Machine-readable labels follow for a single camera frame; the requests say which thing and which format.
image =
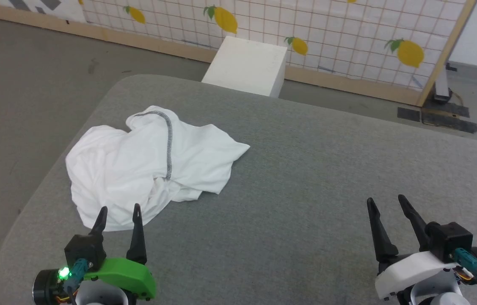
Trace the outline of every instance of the gray floor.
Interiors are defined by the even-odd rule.
[[[0,20],[0,245],[116,81],[135,74],[200,81],[207,68],[202,62]],[[477,123],[477,80],[451,75],[450,83]],[[286,81],[281,98],[477,139],[477,133],[398,119],[401,105],[370,97]]]

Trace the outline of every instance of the wooden board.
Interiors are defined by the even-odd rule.
[[[445,66],[445,62],[455,45],[463,26],[469,17],[476,0],[468,0],[460,15],[455,29],[451,33],[447,45],[445,46],[440,60],[434,68],[434,72],[428,79],[425,89],[421,92],[412,89],[406,89],[398,86],[391,86],[384,83],[375,83],[366,80],[354,80],[347,77],[330,75],[328,73],[312,71],[303,68],[287,66],[285,70],[285,79],[298,81],[301,83],[309,83],[311,85],[337,89],[351,93],[368,95],[380,99],[391,100],[403,104],[414,106],[422,106],[430,93],[436,77],[441,69]],[[0,19],[22,23],[25,25],[33,25],[54,31],[72,33],[74,35],[90,37],[94,39],[120,43],[126,46],[142,48],[155,52],[171,54],[183,58],[190,58],[203,62],[211,62],[216,54],[215,50],[206,50],[185,44],[164,41],[147,36],[136,35],[135,33],[125,33],[90,25],[87,23],[78,23],[66,21],[50,15],[38,14],[15,8],[0,6]]]

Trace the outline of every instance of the gray table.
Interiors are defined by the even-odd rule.
[[[251,149],[220,195],[171,202],[145,226],[152,304],[383,304],[366,199],[374,197],[401,253],[418,243],[397,202],[429,222],[456,221],[477,245],[477,141],[204,83],[137,75],[117,83],[88,119],[126,129],[150,105],[193,125],[215,124]],[[70,199],[64,156],[14,224],[0,253],[0,299],[31,303],[41,269],[87,233]],[[124,257],[130,231],[105,236]],[[477,304],[477,287],[463,293]]]

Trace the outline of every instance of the lemon patterned fabric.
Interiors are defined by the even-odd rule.
[[[421,91],[466,0],[82,0],[89,23],[217,50],[227,35],[287,64]]]

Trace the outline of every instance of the white box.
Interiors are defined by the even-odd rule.
[[[285,47],[227,36],[203,83],[277,98],[286,51]]]

